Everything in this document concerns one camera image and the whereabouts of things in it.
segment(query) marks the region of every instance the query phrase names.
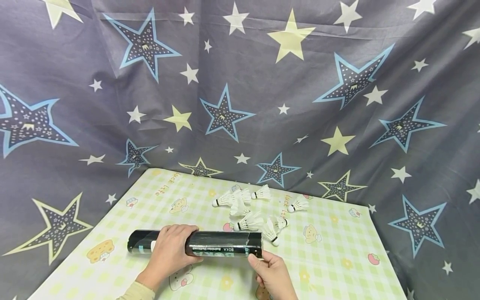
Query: beige sleeve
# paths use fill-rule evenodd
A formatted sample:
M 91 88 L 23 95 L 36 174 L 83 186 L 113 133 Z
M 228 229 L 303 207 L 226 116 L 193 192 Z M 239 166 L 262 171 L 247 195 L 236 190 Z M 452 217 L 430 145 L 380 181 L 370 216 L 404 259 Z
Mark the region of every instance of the beige sleeve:
M 141 283 L 134 281 L 123 296 L 117 300 L 153 300 L 155 293 Z

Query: hand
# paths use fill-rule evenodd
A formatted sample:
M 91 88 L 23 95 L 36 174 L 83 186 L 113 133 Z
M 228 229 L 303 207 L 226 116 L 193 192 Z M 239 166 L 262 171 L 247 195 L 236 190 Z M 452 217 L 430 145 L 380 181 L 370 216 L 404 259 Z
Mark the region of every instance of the hand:
M 298 300 L 287 266 L 279 256 L 262 250 L 263 261 L 250 254 L 248 262 L 257 272 L 256 279 L 275 300 Z
M 202 257 L 185 254 L 185 242 L 196 230 L 198 227 L 192 225 L 163 227 L 156 239 L 150 261 L 136 281 L 156 291 L 168 276 L 190 264 L 203 261 Z

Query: green checkered tablecloth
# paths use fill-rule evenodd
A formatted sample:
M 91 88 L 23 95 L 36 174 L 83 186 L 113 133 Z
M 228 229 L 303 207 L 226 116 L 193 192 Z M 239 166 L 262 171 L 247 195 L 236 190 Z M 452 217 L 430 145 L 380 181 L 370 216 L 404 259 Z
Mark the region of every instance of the green checkered tablecloth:
M 211 203 L 238 188 L 254 192 L 259 187 L 147 170 L 30 299 L 115 299 L 149 258 L 127 252 L 131 232 L 174 223 L 224 230 L 239 218 Z M 280 245 L 264 242 L 264 248 L 284 258 L 299 299 L 405 299 L 366 207 L 304 196 L 309 209 L 289 214 L 287 205 L 299 195 L 274 189 L 271 194 L 271 201 L 252 200 L 251 210 L 288 219 L 278 235 Z M 160 299 L 269 299 L 243 258 L 205 259 L 176 277 L 164 282 Z M 179 284 L 179 278 L 187 284 Z

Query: shuttlecock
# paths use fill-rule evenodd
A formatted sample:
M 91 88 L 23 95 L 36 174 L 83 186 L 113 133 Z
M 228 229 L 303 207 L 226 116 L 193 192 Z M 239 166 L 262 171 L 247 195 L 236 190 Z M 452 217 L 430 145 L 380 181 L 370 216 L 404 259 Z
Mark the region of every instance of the shuttlecock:
M 233 204 L 233 197 L 230 191 L 226 192 L 225 194 L 221 195 L 218 199 L 213 200 L 212 206 L 219 207 L 221 205 L 224 206 L 232 206 Z
M 278 236 L 276 235 L 272 220 L 267 219 L 267 222 L 263 225 L 262 237 L 269 240 L 274 246 L 278 246 Z
M 270 189 L 268 188 L 268 184 L 261 187 L 258 191 L 252 193 L 252 199 L 268 199 L 270 200 Z
M 260 217 L 260 213 L 253 213 L 249 212 L 247 215 L 237 224 L 233 226 L 233 230 L 235 231 L 243 231 L 243 230 L 252 230 L 256 231 L 260 229 L 262 224 L 264 223 L 263 218 Z
M 305 200 L 305 197 L 300 195 L 297 197 L 297 199 L 295 199 L 295 202 L 287 208 L 287 210 L 289 213 L 293 213 L 297 210 L 306 210 L 307 207 L 308 201 Z
M 231 216 L 246 216 L 250 212 L 241 197 L 235 197 L 233 199 L 232 208 L 230 209 Z

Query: black shuttlecock tube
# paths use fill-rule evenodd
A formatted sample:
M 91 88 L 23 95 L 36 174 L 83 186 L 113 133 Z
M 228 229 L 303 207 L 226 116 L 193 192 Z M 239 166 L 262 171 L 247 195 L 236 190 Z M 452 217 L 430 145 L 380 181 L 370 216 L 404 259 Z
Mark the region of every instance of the black shuttlecock tube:
M 160 230 L 135 230 L 129 237 L 127 250 L 135 254 L 151 254 Z M 189 256 L 262 258 L 261 232 L 195 231 L 185 242 Z

